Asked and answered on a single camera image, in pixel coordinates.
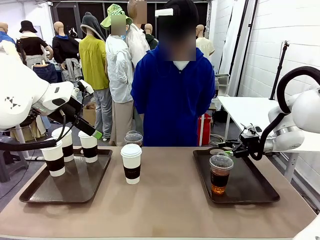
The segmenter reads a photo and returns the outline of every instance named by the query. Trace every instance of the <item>yellow jacket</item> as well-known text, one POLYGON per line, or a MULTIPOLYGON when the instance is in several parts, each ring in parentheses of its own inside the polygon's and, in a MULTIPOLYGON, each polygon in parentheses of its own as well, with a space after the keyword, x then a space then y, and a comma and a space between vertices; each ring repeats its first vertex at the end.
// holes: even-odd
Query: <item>yellow jacket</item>
POLYGON ((106 44, 104 41, 87 35, 79 43, 84 80, 94 90, 109 87, 109 79, 105 73, 106 67, 106 44))

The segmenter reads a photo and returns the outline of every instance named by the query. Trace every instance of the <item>black tray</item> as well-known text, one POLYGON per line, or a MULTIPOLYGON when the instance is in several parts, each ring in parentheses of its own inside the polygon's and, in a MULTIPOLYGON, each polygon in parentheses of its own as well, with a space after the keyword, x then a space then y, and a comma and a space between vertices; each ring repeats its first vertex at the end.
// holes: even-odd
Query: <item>black tray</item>
POLYGON ((74 149, 74 160, 65 162, 65 173, 52 177, 48 168, 30 183, 19 197, 24 203, 37 204, 79 204, 87 203, 97 193, 104 177, 112 150, 98 149, 98 160, 86 163, 80 153, 74 149))
POLYGON ((265 204, 280 200, 279 194, 261 174, 248 157, 235 158, 233 169, 223 195, 211 193, 210 163, 211 150, 194 150, 193 155, 202 183, 205 185, 206 194, 216 204, 265 204))

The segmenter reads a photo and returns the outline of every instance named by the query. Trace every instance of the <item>amber liquid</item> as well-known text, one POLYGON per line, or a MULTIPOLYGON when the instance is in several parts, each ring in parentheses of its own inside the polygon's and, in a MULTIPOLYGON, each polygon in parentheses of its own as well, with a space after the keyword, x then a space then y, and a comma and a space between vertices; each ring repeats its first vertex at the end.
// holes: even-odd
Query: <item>amber liquid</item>
POLYGON ((212 194, 224 194, 229 179, 229 173, 227 175, 218 175, 212 171, 210 172, 212 194))

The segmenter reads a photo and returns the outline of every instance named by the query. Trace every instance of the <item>cardboard box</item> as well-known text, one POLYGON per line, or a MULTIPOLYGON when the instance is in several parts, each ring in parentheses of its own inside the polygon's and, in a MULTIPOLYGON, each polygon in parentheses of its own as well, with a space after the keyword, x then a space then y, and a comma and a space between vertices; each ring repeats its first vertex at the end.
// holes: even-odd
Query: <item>cardboard box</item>
POLYGON ((96 122, 96 103, 90 102, 83 108, 83 118, 88 121, 91 126, 95 126, 96 122))

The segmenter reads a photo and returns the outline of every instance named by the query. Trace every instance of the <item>plastic cup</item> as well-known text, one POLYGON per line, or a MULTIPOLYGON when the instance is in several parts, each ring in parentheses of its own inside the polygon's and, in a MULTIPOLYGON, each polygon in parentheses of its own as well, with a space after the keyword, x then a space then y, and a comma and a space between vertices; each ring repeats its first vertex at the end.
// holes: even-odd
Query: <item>plastic cup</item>
POLYGON ((94 136, 89 136, 88 134, 80 131, 78 134, 81 146, 83 150, 83 155, 87 163, 94 163, 98 160, 98 141, 94 136))
POLYGON ((217 154, 210 158, 210 178, 212 194, 222 195, 226 190, 231 169, 234 161, 225 154, 217 154))
POLYGON ((137 144, 140 147, 142 146, 142 140, 144 139, 144 137, 142 136, 142 134, 138 131, 128 131, 124 137, 124 141, 126 142, 126 144, 137 144))
MULTIPOLYGON (((65 127, 63 134, 66 134, 66 132, 69 130, 69 127, 65 127)), ((55 129, 51 136, 55 139, 57 139, 60 136, 60 133, 62 131, 62 127, 59 127, 55 129)), ((70 162, 74 159, 74 146, 72 144, 72 130, 68 132, 64 138, 61 139, 62 141, 62 152, 64 157, 64 162, 70 162)))
POLYGON ((121 149, 125 180, 128 184, 140 181, 142 149, 137 144, 127 144, 121 149))
POLYGON ((52 177, 61 176, 66 172, 64 154, 62 152, 62 141, 58 141, 56 146, 41 149, 45 159, 46 166, 52 177))

